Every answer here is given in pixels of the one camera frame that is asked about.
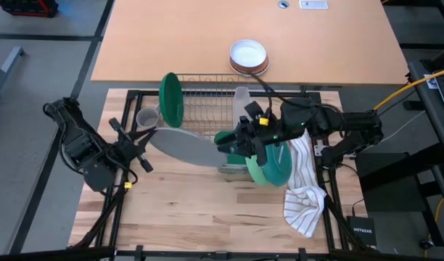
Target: wire dish rack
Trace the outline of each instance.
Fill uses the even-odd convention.
[[[257,82],[237,74],[177,74],[184,95],[184,120],[180,128],[214,142],[216,133],[234,129],[233,98],[239,86]]]

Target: white towel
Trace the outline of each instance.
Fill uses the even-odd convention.
[[[319,188],[312,166],[311,139],[307,131],[290,141],[292,175],[285,191],[284,217],[294,229],[310,238],[324,211],[326,192]]]

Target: white bowl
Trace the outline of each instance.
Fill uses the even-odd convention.
[[[257,67],[266,60],[266,57],[264,46],[254,40],[240,40],[230,48],[230,58],[242,67]]]

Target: yellow cable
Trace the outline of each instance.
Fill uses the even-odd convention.
[[[441,204],[444,202],[444,198],[441,198],[437,205],[437,210],[435,211],[435,222],[438,223],[438,217],[440,216],[440,208]],[[424,250],[424,257],[428,257],[428,249]]]
[[[435,73],[434,75],[431,75],[431,76],[425,77],[425,78],[423,78],[423,79],[420,79],[420,80],[418,80],[418,81],[415,81],[415,82],[413,82],[413,83],[410,83],[410,84],[408,84],[408,85],[402,87],[401,89],[397,90],[395,93],[393,93],[393,94],[391,94],[390,96],[388,96],[388,97],[387,97],[386,99],[384,99],[382,102],[380,102],[377,106],[374,107],[374,109],[375,109],[375,110],[378,110],[381,106],[385,105],[387,102],[389,102],[389,100],[395,98],[398,94],[402,93],[403,91],[405,91],[405,90],[407,90],[407,89],[409,89],[409,88],[411,88],[411,87],[414,87],[414,86],[416,86],[416,85],[418,85],[418,84],[420,84],[420,83],[423,83],[423,82],[425,82],[426,80],[429,80],[429,79],[433,79],[433,78],[435,78],[435,77],[438,77],[438,76],[440,76],[440,75],[444,75],[444,70],[442,70],[441,72],[437,72],[437,73]]]

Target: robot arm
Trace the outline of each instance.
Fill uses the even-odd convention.
[[[326,138],[344,132],[343,140],[322,150],[324,167],[338,166],[345,154],[378,144],[383,137],[382,123],[375,111],[341,113],[329,105],[317,105],[307,97],[284,100],[281,118],[254,101],[245,107],[251,122],[240,117],[233,133],[217,142],[218,151],[245,157],[258,156],[260,166],[267,163],[265,146],[301,137],[307,129],[311,138]]]
[[[111,187],[116,170],[127,170],[126,166],[135,158],[138,158],[147,172],[152,171],[152,166],[142,154],[155,132],[154,128],[126,133],[117,119],[113,118],[109,124],[118,133],[118,139],[109,144],[83,119],[76,99],[63,98],[45,104],[43,111],[53,119],[62,133],[59,145],[62,161],[72,171],[83,175],[93,191],[103,191]],[[134,141],[142,136],[146,137],[135,145]]]

